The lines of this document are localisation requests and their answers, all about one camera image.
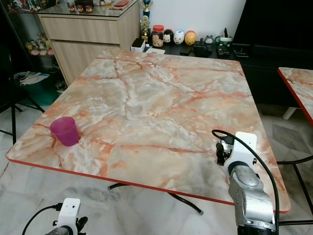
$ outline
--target wire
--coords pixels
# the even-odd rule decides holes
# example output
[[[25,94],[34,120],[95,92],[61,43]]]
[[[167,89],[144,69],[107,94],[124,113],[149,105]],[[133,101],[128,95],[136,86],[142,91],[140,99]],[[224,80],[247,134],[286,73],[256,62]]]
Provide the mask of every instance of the wire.
[[[264,163],[264,161],[259,157],[259,155],[256,154],[256,152],[253,151],[252,148],[249,147],[249,145],[247,145],[245,142],[243,142],[241,139],[239,139],[238,137],[236,137],[235,135],[226,132],[226,131],[222,131],[222,130],[212,130],[212,134],[213,136],[219,138],[220,140],[223,140],[223,136],[219,136],[216,133],[221,133],[221,134],[225,134],[228,135],[230,137],[232,137],[233,139],[235,139],[236,141],[238,141],[239,143],[241,143],[244,147],[246,147],[252,154],[254,157],[256,157],[257,160],[259,160],[259,162],[261,163],[261,165],[263,166],[263,168],[265,169],[266,173],[268,174],[270,181],[273,185],[273,189],[274,189],[274,195],[275,195],[275,228],[276,228],[276,234],[278,235],[278,230],[279,230],[279,226],[278,226],[278,221],[279,221],[279,197],[278,197],[278,190],[277,190],[277,186],[274,180],[274,177],[271,173],[271,171],[269,170],[269,168],[267,167],[267,165]]]
[[[23,232],[22,232],[22,235],[25,235],[26,233],[26,229],[28,228],[29,224],[33,221],[33,219],[41,212],[47,210],[47,209],[55,209],[56,211],[60,211],[61,210],[61,207],[62,207],[63,203],[58,203],[56,205],[53,205],[53,206],[48,206],[48,207],[45,207],[45,208],[42,208],[40,211],[38,211],[36,214],[33,215],[33,217],[30,218],[29,222],[26,224]]]

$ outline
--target pink plastic cup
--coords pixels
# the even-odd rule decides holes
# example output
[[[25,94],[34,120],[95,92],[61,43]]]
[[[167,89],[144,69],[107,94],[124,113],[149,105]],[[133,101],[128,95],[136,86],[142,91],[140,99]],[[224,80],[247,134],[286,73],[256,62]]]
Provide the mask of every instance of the pink plastic cup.
[[[75,120],[72,117],[61,117],[50,125],[50,131],[65,146],[72,146],[79,141]]]

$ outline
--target wooden cabinet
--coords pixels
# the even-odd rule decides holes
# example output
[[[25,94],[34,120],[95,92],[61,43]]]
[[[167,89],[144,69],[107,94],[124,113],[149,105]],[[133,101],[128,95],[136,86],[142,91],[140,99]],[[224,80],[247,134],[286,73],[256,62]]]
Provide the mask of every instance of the wooden cabinet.
[[[103,50],[130,50],[140,35],[138,0],[124,10],[95,6],[92,14],[70,14],[59,4],[39,18],[68,85]]]

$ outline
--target red jar lid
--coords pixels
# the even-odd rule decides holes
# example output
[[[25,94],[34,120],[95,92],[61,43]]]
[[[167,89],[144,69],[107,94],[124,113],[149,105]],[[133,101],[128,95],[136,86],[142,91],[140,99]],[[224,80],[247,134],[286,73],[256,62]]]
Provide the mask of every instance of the red jar lid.
[[[160,24],[156,24],[153,26],[153,31],[162,32],[162,31],[164,31],[164,26],[162,26]]]

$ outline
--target marble-pattern table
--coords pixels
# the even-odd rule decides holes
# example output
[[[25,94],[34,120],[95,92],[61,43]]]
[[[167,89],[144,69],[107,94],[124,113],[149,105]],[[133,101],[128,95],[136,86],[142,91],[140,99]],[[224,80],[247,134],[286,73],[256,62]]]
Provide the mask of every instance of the marble-pattern table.
[[[81,138],[65,147],[49,131],[71,116]],[[216,164],[212,129],[257,135],[257,153],[291,208],[239,62],[102,52],[7,153],[16,163],[233,204]],[[255,171],[273,198],[261,165]]]
[[[281,67],[278,73],[313,125],[313,70]]]

